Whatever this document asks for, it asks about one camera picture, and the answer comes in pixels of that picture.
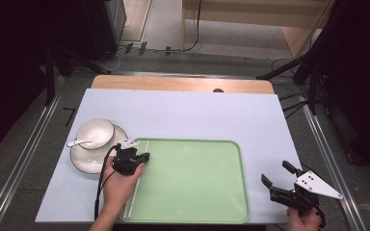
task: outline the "saucer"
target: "saucer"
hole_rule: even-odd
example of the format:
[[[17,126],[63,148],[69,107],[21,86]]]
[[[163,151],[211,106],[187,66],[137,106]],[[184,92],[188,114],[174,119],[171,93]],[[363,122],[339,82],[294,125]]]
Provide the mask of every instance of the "saucer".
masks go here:
[[[100,173],[107,152],[113,145],[117,145],[118,142],[122,143],[125,139],[127,139],[125,132],[117,125],[114,125],[114,136],[104,146],[96,149],[86,149],[80,145],[72,146],[70,148],[71,161],[77,169],[83,172],[90,174]],[[110,156],[115,155],[116,151],[113,150]]]

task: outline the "light green tray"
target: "light green tray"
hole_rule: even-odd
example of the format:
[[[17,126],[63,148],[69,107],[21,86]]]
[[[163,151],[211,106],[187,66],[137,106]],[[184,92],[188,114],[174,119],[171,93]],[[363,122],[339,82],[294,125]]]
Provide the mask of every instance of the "light green tray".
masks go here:
[[[239,146],[233,141],[137,139],[150,153],[126,222],[244,223],[250,215]]]

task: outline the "human hand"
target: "human hand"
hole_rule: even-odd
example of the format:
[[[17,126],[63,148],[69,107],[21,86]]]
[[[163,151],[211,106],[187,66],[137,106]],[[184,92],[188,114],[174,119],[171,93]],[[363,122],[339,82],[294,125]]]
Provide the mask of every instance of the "human hand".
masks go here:
[[[103,174],[103,195],[104,195],[104,206],[103,210],[118,212],[121,211],[125,202],[130,197],[134,190],[138,179],[143,174],[144,163],[137,166],[136,171],[131,176],[124,176],[118,172],[114,172],[113,169],[114,157],[109,157],[104,168]],[[104,181],[110,175],[110,178],[104,184]]]
[[[317,210],[312,208],[310,211],[299,216],[299,211],[288,208],[287,216],[289,231],[318,231],[321,218],[316,214]]]
[[[113,158],[107,159],[103,173],[103,194],[104,206],[98,218],[92,224],[91,231],[112,230],[113,224],[119,217],[119,212],[125,205],[134,190],[138,179],[143,174],[144,163],[137,166],[136,171],[131,176],[124,176],[114,172]]]

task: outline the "gray floor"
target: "gray floor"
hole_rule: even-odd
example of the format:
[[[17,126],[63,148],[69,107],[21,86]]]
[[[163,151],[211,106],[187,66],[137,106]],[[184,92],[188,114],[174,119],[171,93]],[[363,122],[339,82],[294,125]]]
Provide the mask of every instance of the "gray floor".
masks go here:
[[[181,12],[181,0],[152,1],[142,39],[147,41],[147,48],[163,50],[166,46],[172,49],[180,48]],[[185,48],[195,43],[196,25],[193,20],[186,20]],[[214,21],[199,23],[198,45],[192,52],[274,60],[291,58],[280,27]]]
[[[168,34],[158,32],[158,28],[153,29],[152,20],[162,20],[155,18],[156,16],[153,13],[157,13],[157,11],[155,9],[152,10],[150,21],[145,31],[145,39],[149,39],[148,48],[165,48],[163,44],[169,44],[174,48],[174,44],[169,43],[167,40],[161,42],[161,47],[158,47],[157,41],[160,39],[158,39],[158,37],[152,38],[151,32],[155,33],[155,35],[158,35],[158,33],[161,33],[159,35]],[[190,23],[188,27],[190,27],[192,31],[192,21]],[[204,28],[203,30],[213,30],[213,28],[212,26]],[[115,67],[119,64],[119,68],[113,70],[113,73],[141,71],[231,75],[241,79],[252,78],[256,75],[265,74],[272,68],[276,68],[283,63],[283,61],[276,62],[272,67],[272,63],[275,59],[288,58],[284,53],[286,51],[285,43],[283,43],[282,38],[279,36],[276,38],[276,34],[274,38],[269,41],[271,44],[267,47],[276,47],[277,49],[267,49],[267,51],[263,51],[263,54],[261,54],[259,50],[251,50],[248,52],[248,55],[246,55],[246,53],[234,53],[230,55],[230,52],[224,52],[226,48],[222,46],[217,46],[216,48],[212,46],[212,50],[214,50],[212,53],[215,54],[203,54],[203,52],[205,52],[205,50],[203,50],[203,52],[199,52],[198,54],[172,53],[169,56],[165,56],[165,53],[161,52],[145,52],[145,54],[139,56],[137,50],[126,55],[120,53],[120,64],[117,57],[114,57],[110,61],[104,63],[104,65]],[[202,48],[199,51],[203,48],[207,48],[209,42],[215,43],[214,41],[209,41],[205,44],[206,41],[204,40],[210,38],[205,38],[204,35],[201,35],[201,38]],[[225,39],[216,43],[226,44],[228,42],[229,40]],[[255,43],[254,46],[266,47],[263,43],[260,44],[260,42],[264,41],[256,40],[255,42],[258,43]],[[286,76],[291,76],[291,74],[290,72],[283,73],[283,75]],[[73,75],[70,78],[66,78],[65,89],[62,91],[53,116],[51,116],[42,137],[39,139],[33,158],[18,185],[17,191],[13,195],[11,204],[0,222],[0,230],[87,230],[90,227],[89,224],[36,224],[34,220],[71,126],[71,124],[66,125],[70,117],[70,111],[65,110],[65,108],[77,109],[79,107],[84,90],[90,87],[94,76],[95,74],[85,67],[77,65]],[[279,96],[297,92],[297,87],[292,84],[289,78],[277,77],[272,80],[272,83]],[[0,144],[0,190],[4,187],[29,136],[33,133],[35,125],[40,119],[44,110],[44,100],[45,97],[43,92]],[[292,97],[281,101],[281,105],[286,107],[298,102],[298,100],[298,97]],[[330,119],[324,114],[323,107],[319,106],[317,112],[317,117],[329,141],[330,149],[335,160],[339,164],[340,171],[354,197],[361,217],[367,229],[370,230],[370,167],[356,167],[348,162],[346,157],[347,152],[340,138],[337,136]],[[324,177],[326,181],[331,183],[330,173],[320,154],[319,147],[307,123],[303,109],[291,115],[287,119],[287,124],[303,164],[313,168]],[[321,208],[327,216],[327,227],[325,230],[346,230],[345,219],[339,210],[338,204],[332,199],[324,197],[321,203]],[[279,230],[279,228],[274,225],[269,225],[267,229]]]
[[[127,20],[122,31],[121,40],[141,42],[144,37],[145,26],[149,17],[151,0],[124,0]]]

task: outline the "white spoon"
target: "white spoon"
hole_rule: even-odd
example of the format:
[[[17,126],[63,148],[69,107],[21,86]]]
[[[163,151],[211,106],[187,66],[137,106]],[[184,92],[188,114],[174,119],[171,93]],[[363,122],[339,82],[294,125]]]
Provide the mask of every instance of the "white spoon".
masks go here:
[[[70,141],[66,144],[67,147],[72,147],[76,144],[82,143],[82,142],[106,142],[110,139],[110,134],[108,133],[99,133],[93,138],[87,138],[82,139],[78,141]]]

